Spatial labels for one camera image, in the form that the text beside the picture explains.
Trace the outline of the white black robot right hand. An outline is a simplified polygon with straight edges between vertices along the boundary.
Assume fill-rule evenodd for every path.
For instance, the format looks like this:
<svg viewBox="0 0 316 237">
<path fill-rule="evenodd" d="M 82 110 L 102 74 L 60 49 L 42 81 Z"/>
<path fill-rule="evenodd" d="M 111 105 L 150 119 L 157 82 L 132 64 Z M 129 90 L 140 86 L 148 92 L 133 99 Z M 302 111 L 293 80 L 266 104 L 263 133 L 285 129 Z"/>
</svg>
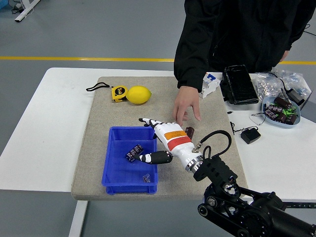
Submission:
<svg viewBox="0 0 316 237">
<path fill-rule="evenodd" d="M 149 118 L 140 118 L 139 121 L 154 130 L 156 137 L 174 157 L 180 159 L 186 171 L 195 173 L 198 170 L 202 164 L 202 153 L 194 151 L 195 145 L 179 124 Z"/>
</svg>

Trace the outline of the person's right hand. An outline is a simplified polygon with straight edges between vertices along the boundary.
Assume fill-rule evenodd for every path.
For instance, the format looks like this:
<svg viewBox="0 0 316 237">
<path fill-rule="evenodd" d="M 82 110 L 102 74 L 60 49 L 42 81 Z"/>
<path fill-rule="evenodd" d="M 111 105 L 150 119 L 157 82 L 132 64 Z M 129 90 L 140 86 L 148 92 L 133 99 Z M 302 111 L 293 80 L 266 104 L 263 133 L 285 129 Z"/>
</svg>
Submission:
<svg viewBox="0 0 316 237">
<path fill-rule="evenodd" d="M 172 116 L 182 126 L 188 120 L 187 109 L 191 107 L 194 117 L 201 121 L 198 90 L 190 86 L 181 86 L 174 100 Z"/>
</svg>

